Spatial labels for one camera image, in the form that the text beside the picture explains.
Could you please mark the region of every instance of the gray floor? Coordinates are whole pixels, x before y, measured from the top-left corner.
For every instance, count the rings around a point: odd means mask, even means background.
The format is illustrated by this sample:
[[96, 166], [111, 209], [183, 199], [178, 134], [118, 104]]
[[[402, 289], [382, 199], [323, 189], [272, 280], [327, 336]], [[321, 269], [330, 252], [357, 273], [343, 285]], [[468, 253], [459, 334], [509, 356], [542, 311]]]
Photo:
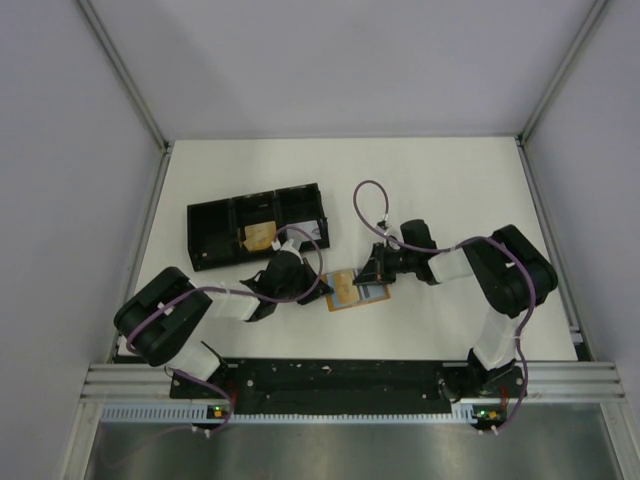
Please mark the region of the gray floor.
[[[107, 425], [103, 453], [116, 461], [166, 426]], [[526, 406], [499, 437], [452, 426], [235, 426], [207, 441], [169, 433], [121, 467], [91, 460], [107, 480], [621, 479], [595, 406]]]

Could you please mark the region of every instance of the white wall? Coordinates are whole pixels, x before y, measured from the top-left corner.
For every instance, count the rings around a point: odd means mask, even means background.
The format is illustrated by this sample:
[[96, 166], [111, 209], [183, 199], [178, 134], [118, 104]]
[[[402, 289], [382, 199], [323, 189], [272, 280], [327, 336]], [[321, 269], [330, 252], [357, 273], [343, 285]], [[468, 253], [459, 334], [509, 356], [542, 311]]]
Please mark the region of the white wall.
[[519, 133], [593, 0], [94, 0], [170, 139]]
[[158, 161], [70, 0], [0, 6], [0, 478], [54, 478]]
[[616, 0], [530, 144], [595, 352], [640, 420], [640, 2]]

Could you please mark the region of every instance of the white table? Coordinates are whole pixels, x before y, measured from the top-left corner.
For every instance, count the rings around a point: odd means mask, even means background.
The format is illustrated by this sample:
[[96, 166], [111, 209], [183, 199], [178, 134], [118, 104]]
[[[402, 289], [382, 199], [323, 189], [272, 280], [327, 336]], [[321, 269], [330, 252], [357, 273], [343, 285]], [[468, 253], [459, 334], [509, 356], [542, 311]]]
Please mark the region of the white table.
[[[327, 271], [364, 265], [378, 239], [351, 205], [363, 179], [383, 183], [390, 222], [423, 218], [438, 246], [488, 235], [513, 223], [544, 254], [542, 233], [512, 138], [299, 139], [176, 142], [137, 288], [169, 265], [198, 286], [253, 276], [266, 261], [195, 273], [187, 254], [189, 204], [317, 182], [332, 247]], [[361, 191], [371, 221], [383, 213], [374, 187]], [[316, 254], [305, 254], [313, 266]], [[391, 299], [329, 312], [324, 299], [281, 305], [258, 322], [201, 322], [195, 334], [225, 356], [458, 360], [478, 338], [487, 302], [473, 278], [429, 287], [413, 274]], [[523, 338], [530, 360], [576, 360], [556, 292]]]

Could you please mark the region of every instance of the black box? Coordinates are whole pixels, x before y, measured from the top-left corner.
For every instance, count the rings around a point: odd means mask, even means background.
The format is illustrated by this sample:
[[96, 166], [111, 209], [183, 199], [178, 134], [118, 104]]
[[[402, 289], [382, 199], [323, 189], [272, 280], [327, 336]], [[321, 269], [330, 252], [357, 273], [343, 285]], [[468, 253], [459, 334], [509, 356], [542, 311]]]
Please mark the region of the black box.
[[[269, 258], [275, 254], [272, 248], [247, 247], [246, 228], [268, 224], [264, 231], [284, 225], [315, 221], [315, 235], [320, 248], [329, 248], [329, 227], [322, 208], [322, 195], [317, 183], [283, 188], [214, 202], [187, 206], [187, 246], [195, 271], [226, 265], [236, 265], [251, 260]], [[287, 240], [287, 232], [278, 236], [281, 243]], [[263, 241], [261, 247], [269, 242]], [[313, 250], [309, 241], [302, 243], [300, 251]]]

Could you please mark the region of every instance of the metal corner post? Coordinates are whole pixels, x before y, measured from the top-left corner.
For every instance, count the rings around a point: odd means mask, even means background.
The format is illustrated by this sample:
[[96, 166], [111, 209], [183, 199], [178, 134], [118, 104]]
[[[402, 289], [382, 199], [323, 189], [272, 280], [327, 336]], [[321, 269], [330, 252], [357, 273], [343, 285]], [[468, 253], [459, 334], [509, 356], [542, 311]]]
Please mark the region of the metal corner post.
[[109, 33], [107, 32], [102, 20], [93, 6], [91, 0], [73, 0], [82, 17], [85, 19], [89, 30], [95, 37], [98, 45], [104, 52], [113, 73], [115, 74], [120, 86], [124, 90], [131, 106], [136, 111], [143, 125], [153, 138], [161, 152], [165, 152], [169, 145], [166, 137], [162, 134], [158, 123], [151, 114], [147, 103], [145, 102], [136, 83], [133, 81], [127, 66], [122, 57], [118, 53]]
[[560, 65], [558, 65], [553, 77], [547, 84], [536, 108], [533, 110], [524, 125], [522, 133], [520, 134], [520, 140], [523, 145], [526, 145], [529, 141], [531, 135], [540, 123], [540, 120], [553, 103], [553, 100], [556, 98], [556, 95], [564, 85], [566, 79], [571, 74], [576, 61], [587, 46], [589, 39], [591, 39], [594, 32], [597, 30], [597, 27], [604, 18], [604, 14], [610, 4], [611, 0], [595, 0], [593, 2], [593, 5], [582, 22], [578, 33], [571, 42], [569, 49], [562, 57], [562, 61], [560, 62]]

